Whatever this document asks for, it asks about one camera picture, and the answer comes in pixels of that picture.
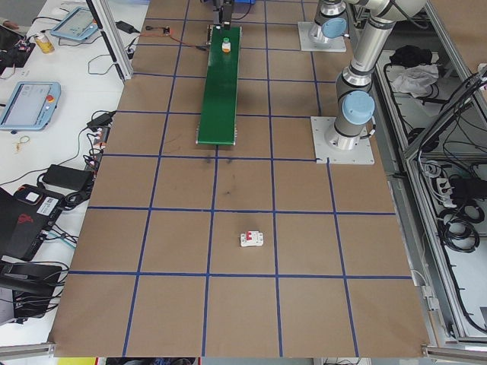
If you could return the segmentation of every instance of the tablet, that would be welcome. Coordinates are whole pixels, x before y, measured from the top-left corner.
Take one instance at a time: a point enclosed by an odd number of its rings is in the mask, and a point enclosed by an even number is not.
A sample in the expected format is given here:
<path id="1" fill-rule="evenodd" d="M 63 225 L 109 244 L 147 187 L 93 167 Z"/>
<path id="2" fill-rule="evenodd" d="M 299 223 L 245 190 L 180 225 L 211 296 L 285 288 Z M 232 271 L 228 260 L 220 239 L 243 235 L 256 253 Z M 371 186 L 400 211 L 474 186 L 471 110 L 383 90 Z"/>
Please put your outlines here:
<path id="1" fill-rule="evenodd" d="M 0 116 L 0 130 L 44 128 L 53 116 L 60 95 L 61 85 L 57 82 L 19 82 Z"/>
<path id="2" fill-rule="evenodd" d="M 90 9 L 78 6 L 54 26 L 50 34 L 65 40 L 81 42 L 97 30 L 98 27 L 93 19 L 93 15 L 91 15 Z"/>

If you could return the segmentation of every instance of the white cloth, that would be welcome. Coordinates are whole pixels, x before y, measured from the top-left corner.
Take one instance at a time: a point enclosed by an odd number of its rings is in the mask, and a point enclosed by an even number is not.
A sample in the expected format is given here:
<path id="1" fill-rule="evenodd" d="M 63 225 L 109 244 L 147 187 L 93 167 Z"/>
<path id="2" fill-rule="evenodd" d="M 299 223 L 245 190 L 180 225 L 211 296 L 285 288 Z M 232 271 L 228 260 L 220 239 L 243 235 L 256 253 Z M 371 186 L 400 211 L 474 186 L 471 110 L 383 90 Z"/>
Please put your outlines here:
<path id="1" fill-rule="evenodd" d="M 409 93 L 413 97 L 425 97 L 431 93 L 431 85 L 438 80 L 436 65 L 420 65 L 407 68 L 391 84 L 396 93 Z"/>

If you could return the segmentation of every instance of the green conveyor belt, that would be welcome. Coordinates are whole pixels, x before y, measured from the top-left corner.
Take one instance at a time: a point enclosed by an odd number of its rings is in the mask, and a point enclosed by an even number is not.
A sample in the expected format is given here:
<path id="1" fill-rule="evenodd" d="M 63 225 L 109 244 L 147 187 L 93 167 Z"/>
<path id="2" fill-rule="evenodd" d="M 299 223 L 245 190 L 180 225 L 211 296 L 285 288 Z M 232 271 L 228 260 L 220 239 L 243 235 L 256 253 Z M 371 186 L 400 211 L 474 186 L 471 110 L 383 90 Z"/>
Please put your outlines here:
<path id="1" fill-rule="evenodd" d="M 240 33 L 240 27 L 213 28 L 198 144 L 235 144 Z M 225 37 L 230 39 L 229 53 L 221 50 Z"/>

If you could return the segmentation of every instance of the black bag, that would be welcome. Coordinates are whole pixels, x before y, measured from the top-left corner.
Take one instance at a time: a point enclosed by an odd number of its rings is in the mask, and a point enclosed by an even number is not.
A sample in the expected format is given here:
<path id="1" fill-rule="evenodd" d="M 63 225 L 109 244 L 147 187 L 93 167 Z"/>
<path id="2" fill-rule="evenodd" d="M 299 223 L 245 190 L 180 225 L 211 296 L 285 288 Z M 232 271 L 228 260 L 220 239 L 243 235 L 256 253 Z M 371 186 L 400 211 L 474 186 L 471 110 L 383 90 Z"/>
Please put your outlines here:
<path id="1" fill-rule="evenodd" d="M 401 65 L 409 68 L 418 65 L 430 65 L 433 54 L 429 49 L 420 49 L 416 46 L 404 46 L 396 49 L 396 52 L 389 58 L 393 65 Z"/>

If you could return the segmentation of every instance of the white table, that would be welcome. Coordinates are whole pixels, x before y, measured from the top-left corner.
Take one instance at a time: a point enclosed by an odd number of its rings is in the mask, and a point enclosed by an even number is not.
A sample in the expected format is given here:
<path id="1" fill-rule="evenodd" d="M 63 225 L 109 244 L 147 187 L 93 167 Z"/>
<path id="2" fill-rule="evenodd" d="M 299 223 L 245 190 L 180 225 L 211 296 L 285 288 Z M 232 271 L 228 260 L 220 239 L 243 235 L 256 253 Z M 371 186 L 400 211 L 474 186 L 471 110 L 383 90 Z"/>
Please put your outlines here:
<path id="1" fill-rule="evenodd" d="M 82 3 L 47 0 L 39 16 L 60 17 L 59 7 L 71 10 Z M 110 1 L 113 18 L 124 20 L 136 29 L 141 29 L 147 11 L 147 5 L 130 5 L 120 0 Z M 37 20 L 27 35 L 51 28 L 56 22 L 46 19 Z M 90 121 L 96 110 L 115 110 L 123 90 L 123 82 L 119 79 L 115 68 L 106 75 L 89 75 L 88 62 L 102 54 L 107 54 L 105 43 L 100 38 L 93 44 L 82 44 L 76 47 L 58 46 L 58 40 L 46 32 L 56 50 L 51 54 L 43 54 L 36 47 L 23 68 L 18 68 L 7 80 L 0 80 L 0 103 L 6 103 L 19 81 L 57 81 L 61 84 L 62 94 L 57 110 L 48 126 L 41 132 L 0 132 L 0 184 L 18 178 L 31 170 L 47 168 L 52 163 L 60 163 L 76 155 L 78 133 Z M 100 33 L 96 32 L 88 42 Z M 136 34 L 121 33 L 122 40 L 128 45 Z M 91 71 L 103 72 L 110 67 L 109 56 L 102 57 L 92 64 Z M 5 70 L 2 77 L 8 76 L 11 69 Z M 16 151 L 16 142 L 23 135 L 30 142 L 21 145 Z M 83 133 L 80 137 L 81 152 L 79 156 L 65 166 L 78 169 L 84 168 L 83 154 L 89 148 L 88 140 Z M 13 193 L 25 183 L 35 185 L 39 173 L 31 173 L 23 179 L 2 186 Z M 78 235 L 86 211 L 87 203 L 70 212 L 63 212 L 58 225 L 69 233 Z M 33 261 L 61 261 L 70 264 L 73 249 L 61 241 L 44 243 Z M 19 344 L 38 344 L 47 340 L 56 311 L 47 313 L 42 319 L 28 319 L 23 325 L 7 324 L 0 326 L 0 346 Z"/>

